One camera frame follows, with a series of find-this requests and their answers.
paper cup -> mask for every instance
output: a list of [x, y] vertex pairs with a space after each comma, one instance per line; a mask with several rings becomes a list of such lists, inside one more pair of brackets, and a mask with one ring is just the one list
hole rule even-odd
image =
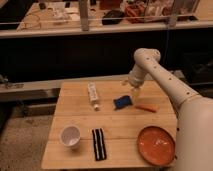
[[80, 131], [78, 127], [75, 125], [65, 127], [60, 134], [60, 141], [64, 146], [76, 149], [80, 141]]

wooden tabletop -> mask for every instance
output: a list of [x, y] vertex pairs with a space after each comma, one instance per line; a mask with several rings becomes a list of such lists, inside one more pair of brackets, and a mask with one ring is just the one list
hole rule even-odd
[[[159, 106], [157, 113], [133, 106], [114, 110], [113, 99], [131, 96], [131, 87], [121, 81], [95, 81], [101, 99], [100, 111], [89, 103], [87, 81], [62, 84], [49, 139], [42, 160], [43, 169], [92, 169], [151, 167], [140, 156], [137, 136], [147, 126], [160, 126], [175, 139], [176, 116], [169, 98], [154, 81], [146, 81], [140, 100]], [[77, 151], [64, 147], [59, 135], [70, 124], [80, 128], [81, 140]], [[107, 159], [95, 161], [92, 129], [102, 128]]]

